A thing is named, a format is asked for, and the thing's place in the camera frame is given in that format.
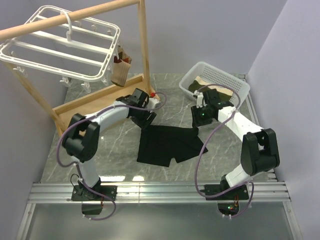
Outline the black underwear shorts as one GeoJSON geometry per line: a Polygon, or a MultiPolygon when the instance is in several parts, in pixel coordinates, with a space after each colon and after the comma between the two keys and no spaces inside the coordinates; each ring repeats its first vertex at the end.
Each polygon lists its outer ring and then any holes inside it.
{"type": "Polygon", "coordinates": [[[197,157],[204,143],[198,128],[150,125],[141,130],[137,162],[169,167],[171,159],[182,163],[197,157]]]}

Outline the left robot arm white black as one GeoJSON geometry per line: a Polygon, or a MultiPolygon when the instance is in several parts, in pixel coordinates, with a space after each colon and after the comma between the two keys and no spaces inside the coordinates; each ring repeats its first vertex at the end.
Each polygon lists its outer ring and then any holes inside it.
{"type": "Polygon", "coordinates": [[[73,187],[72,201],[111,201],[116,199],[117,186],[102,185],[94,157],[98,150],[100,134],[125,119],[132,120],[138,127],[150,126],[161,102],[155,94],[148,95],[136,88],[132,94],[118,97],[111,105],[87,115],[72,116],[67,130],[60,139],[72,164],[78,171],[77,184],[73,187]]]}

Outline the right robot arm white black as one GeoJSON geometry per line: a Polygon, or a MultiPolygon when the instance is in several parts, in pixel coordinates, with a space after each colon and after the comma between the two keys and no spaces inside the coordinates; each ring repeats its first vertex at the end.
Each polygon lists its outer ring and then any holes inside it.
{"type": "Polygon", "coordinates": [[[220,181],[220,190],[207,195],[206,199],[223,197],[233,199],[238,189],[257,174],[267,172],[280,165],[277,136],[271,128],[262,128],[239,111],[238,105],[230,101],[222,101],[216,89],[204,92],[196,90],[193,94],[196,105],[191,107],[193,127],[211,124],[219,125],[212,131],[216,133],[221,127],[228,127],[242,142],[240,164],[231,172],[224,175],[220,181]]]}

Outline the white plastic clip hanger frame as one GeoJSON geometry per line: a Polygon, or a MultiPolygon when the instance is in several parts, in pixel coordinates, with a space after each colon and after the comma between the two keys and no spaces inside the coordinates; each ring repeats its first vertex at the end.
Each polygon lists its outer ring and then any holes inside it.
{"type": "Polygon", "coordinates": [[[121,29],[93,17],[68,20],[58,26],[14,37],[0,45],[0,59],[22,74],[34,69],[72,80],[91,92],[91,83],[111,83],[114,57],[118,55],[121,29]]]}

